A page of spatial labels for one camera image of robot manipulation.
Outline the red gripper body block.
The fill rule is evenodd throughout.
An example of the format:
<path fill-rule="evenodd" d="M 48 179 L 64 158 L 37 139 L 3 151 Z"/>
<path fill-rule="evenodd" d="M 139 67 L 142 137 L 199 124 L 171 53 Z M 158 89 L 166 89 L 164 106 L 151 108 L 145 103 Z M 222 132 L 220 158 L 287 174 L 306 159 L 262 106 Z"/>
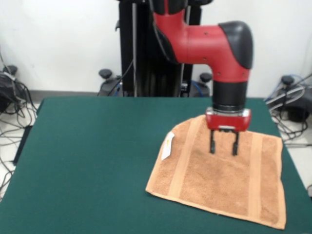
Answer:
<path fill-rule="evenodd" d="M 250 109 L 243 109 L 238 113 L 218 112 L 212 107 L 206 109 L 207 127 L 210 130 L 244 132 L 250 125 L 251 116 L 252 112 Z"/>

